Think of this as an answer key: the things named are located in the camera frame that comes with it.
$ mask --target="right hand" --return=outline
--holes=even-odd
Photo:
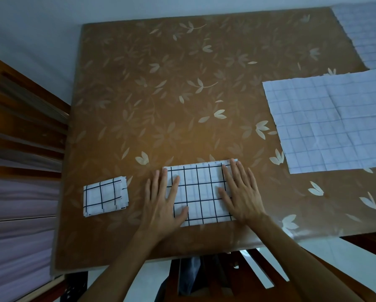
[[[223,188],[218,189],[230,213],[242,223],[248,223],[265,215],[261,195],[251,169],[248,168],[247,175],[241,162],[230,159],[230,164],[233,177],[225,165],[222,166],[222,170],[230,187],[232,199]]]

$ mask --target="table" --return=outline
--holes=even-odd
[[[376,202],[376,169],[290,175],[269,159],[281,146],[262,81],[328,68],[366,70],[329,8],[84,25],[53,273],[110,264],[140,223],[146,179],[166,165],[238,158],[296,240],[376,231],[376,209],[359,198],[370,192]],[[84,217],[83,186],[117,176],[128,178],[129,207]],[[323,196],[308,191],[310,181]],[[150,258],[261,244],[228,221],[181,228]]]

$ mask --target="wooden chair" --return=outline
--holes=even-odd
[[[165,290],[165,302],[301,301],[293,284],[283,279],[257,249],[247,251],[274,284],[274,287],[266,289],[241,252],[235,251],[231,254],[219,254],[221,267],[233,295],[223,295],[219,279],[216,277],[215,264],[211,260],[211,256],[204,256],[202,257],[202,264],[210,295],[200,297],[179,296],[180,259],[176,259],[171,261],[170,274]],[[317,256],[311,255],[332,271],[364,301],[376,301],[376,293],[371,289]]]
[[[70,106],[0,61],[0,149],[62,161]],[[59,172],[0,166],[0,178],[59,180]]]

